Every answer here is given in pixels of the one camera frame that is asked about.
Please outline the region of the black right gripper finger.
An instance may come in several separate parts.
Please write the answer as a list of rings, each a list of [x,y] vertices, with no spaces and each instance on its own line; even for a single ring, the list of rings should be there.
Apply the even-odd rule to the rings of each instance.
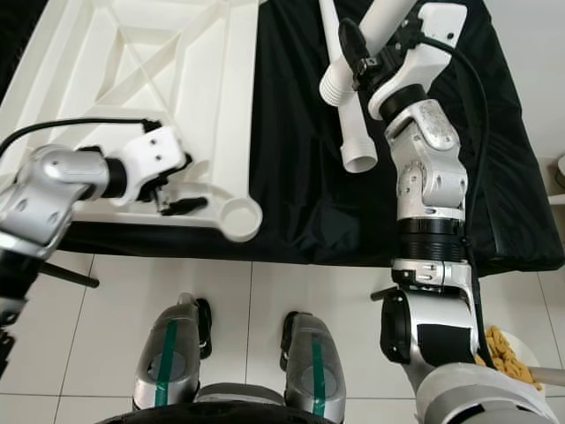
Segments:
[[[340,20],[338,27],[339,42],[342,44],[342,58],[350,69],[350,87],[363,87],[368,64],[365,64],[368,53],[362,28],[350,18]]]

